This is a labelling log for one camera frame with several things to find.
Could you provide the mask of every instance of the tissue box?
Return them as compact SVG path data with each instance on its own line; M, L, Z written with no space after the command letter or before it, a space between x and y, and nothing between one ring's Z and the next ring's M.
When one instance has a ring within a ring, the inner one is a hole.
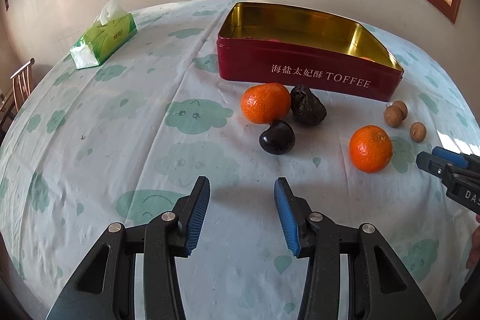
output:
M105 25L93 24L70 49L77 69L102 65L117 49L137 33L131 13Z

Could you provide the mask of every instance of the chair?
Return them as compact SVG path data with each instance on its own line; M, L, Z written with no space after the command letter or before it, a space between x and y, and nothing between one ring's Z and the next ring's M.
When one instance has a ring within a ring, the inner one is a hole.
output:
M13 98L15 99L15 106L17 108L17 112L20 110L22 105L30 96L34 88L32 82L32 65L34 63L35 59L31 58L28 63L26 63L10 77L11 81L14 84Z

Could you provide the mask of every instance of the orange fruit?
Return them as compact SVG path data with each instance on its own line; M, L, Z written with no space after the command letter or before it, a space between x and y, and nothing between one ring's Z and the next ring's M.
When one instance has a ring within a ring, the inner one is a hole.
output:
M243 115L254 124L269 124L285 117L290 105L290 93L280 83L253 86L240 99Z
M392 159L392 141L375 125L358 129L350 139L349 154L355 167L364 172L377 172Z

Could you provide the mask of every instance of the bed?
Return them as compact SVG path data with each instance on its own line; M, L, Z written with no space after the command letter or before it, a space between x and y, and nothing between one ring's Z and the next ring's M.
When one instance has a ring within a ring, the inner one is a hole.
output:
M420 48L364 24L405 69L392 98L407 104L405 124L385 124L387 103L314 91L325 121L306 130L288 118L294 149L268 155L258 144L266 127L239 109L253 84L218 74L217 33L235 3L134 11L138 34L104 65L76 70L67 55L35 88L0 148L0 232L21 281L20 302L33 297L32 316L44 317L110 223L147 223L205 175L212 195L200 241L177 262L187 318L295 319L307 261L287 249L273 202L274 181L285 176L337 224L377 226L435 313L446 314L459 301L475 216L414 160L437 145L480 155L480 129L457 87ZM175 117L172 103L186 115ZM195 126L186 126L195 115ZM415 121L428 129L423 143L409 137ZM390 164L374 175L348 157L350 136L367 124L384 128L394 145ZM145 317L141 277L138 319Z

